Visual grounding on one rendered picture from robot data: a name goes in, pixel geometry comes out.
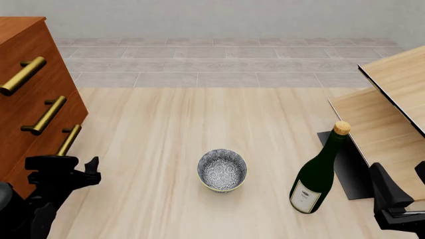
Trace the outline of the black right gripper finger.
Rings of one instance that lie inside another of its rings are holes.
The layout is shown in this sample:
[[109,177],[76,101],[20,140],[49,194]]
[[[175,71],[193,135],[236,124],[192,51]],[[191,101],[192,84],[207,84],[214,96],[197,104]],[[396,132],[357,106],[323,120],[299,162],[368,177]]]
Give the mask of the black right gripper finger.
[[373,163],[369,167],[369,173],[374,192],[374,214],[389,208],[405,208],[414,202],[414,199],[391,179],[380,163]]
[[419,163],[415,168],[416,174],[419,176],[420,180],[425,185],[425,161]]

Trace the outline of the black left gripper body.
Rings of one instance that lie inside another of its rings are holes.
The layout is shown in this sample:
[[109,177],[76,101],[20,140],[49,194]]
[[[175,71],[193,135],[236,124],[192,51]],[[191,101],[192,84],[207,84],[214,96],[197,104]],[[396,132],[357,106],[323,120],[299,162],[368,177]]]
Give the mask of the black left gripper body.
[[47,239],[57,211],[69,197],[72,173],[34,172],[36,189],[24,199],[0,182],[0,239]]

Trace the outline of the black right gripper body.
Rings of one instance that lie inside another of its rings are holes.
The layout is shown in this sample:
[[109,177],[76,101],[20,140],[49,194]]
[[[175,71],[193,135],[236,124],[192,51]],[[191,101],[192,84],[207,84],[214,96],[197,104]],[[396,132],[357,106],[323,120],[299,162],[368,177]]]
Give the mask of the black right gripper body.
[[374,217],[381,230],[413,232],[418,239],[425,239],[425,210],[374,206]]

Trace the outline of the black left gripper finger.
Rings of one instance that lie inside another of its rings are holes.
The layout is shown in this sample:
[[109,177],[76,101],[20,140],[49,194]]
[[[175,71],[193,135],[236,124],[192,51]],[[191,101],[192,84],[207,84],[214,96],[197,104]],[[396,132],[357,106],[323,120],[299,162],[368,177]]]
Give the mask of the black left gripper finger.
[[98,172],[99,157],[94,157],[84,165],[84,172],[73,170],[71,179],[71,189],[82,189],[92,185],[98,185],[102,179]]

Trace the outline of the brown wooden cabinet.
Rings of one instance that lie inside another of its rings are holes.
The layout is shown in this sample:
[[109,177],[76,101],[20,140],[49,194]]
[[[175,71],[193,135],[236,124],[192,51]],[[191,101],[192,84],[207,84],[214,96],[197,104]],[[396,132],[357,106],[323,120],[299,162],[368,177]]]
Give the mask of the brown wooden cabinet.
[[44,17],[0,17],[0,182],[27,198],[25,159],[54,155],[87,115]]

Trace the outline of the flat black plate on stalk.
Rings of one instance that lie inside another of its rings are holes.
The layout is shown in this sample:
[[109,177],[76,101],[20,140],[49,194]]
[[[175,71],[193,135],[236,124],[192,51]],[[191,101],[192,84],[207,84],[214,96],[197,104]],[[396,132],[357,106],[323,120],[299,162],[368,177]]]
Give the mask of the flat black plate on stalk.
[[79,159],[77,157],[42,155],[27,157],[25,159],[25,169],[38,171],[39,173],[67,173],[73,171],[78,163]]

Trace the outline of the dark green corked bottle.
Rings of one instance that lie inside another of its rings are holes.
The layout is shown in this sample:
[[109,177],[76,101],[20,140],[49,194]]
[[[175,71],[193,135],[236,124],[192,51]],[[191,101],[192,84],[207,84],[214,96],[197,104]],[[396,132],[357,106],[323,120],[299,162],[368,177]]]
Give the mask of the dark green corked bottle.
[[334,162],[351,130],[349,123],[337,121],[323,146],[313,159],[299,170],[290,191],[291,205],[304,214],[321,206],[334,180]]

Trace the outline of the pale wooden two-tier rack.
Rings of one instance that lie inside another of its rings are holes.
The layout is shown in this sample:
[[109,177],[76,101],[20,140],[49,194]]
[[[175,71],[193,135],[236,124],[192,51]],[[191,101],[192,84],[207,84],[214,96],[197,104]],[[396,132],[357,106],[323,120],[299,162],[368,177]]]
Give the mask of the pale wooden two-tier rack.
[[416,201],[425,183],[415,167],[425,161],[425,46],[358,67],[373,85],[329,103],[351,125],[350,137],[363,159],[380,163]]

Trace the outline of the blue white patterned bowl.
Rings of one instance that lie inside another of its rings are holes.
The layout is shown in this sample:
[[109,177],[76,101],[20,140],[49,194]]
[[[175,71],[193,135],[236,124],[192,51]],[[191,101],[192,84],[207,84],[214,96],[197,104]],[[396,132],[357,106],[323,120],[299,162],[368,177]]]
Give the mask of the blue white patterned bowl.
[[230,193],[246,180],[248,167],[245,160],[229,149],[213,149],[198,162],[200,182],[215,193]]

